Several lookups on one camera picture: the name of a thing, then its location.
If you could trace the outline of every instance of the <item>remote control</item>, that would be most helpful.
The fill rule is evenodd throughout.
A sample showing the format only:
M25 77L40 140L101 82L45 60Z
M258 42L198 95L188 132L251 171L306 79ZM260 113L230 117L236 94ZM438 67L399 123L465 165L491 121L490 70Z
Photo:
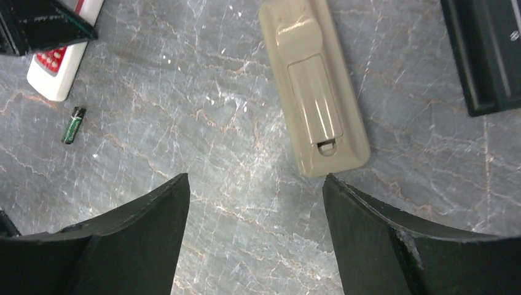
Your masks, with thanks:
M102 5L103 0L77 0L74 11L94 25ZM87 42L82 42L33 55L27 81L46 99L64 101L86 47Z

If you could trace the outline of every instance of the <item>gray marble countertop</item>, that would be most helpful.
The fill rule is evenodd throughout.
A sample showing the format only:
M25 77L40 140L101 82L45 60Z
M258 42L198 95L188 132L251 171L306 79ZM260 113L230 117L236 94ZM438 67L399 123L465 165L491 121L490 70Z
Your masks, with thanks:
M521 112L470 118L439 1L330 0L372 148L338 175L442 224L521 234ZM105 0L69 98L0 58L2 206L56 231L181 172L192 189L173 294L339 294L321 196L299 176L261 1ZM74 106L87 108L70 146Z

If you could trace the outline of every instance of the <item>green battery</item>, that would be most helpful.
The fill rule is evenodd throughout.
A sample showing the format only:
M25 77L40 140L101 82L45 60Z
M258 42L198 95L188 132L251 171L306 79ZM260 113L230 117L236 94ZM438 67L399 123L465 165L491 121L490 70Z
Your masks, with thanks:
M62 143L71 144L74 141L74 137L78 132L78 128L80 127L86 111L86 109L79 106L74 107L74 111L69 119L69 124L67 124L67 129L65 129L63 137L61 138Z

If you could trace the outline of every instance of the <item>beige remote control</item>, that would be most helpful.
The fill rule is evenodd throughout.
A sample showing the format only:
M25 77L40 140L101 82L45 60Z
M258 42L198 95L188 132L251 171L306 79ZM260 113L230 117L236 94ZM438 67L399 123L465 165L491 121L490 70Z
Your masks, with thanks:
M364 165L369 142L326 0L268 1L259 20L301 174Z

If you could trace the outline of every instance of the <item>black device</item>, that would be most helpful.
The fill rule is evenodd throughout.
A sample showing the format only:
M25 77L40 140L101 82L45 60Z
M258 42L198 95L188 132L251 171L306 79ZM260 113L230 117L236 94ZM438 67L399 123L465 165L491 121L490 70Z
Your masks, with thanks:
M470 116L521 107L521 0L441 0Z
M94 27L60 1L0 1L0 54L22 56L97 38Z

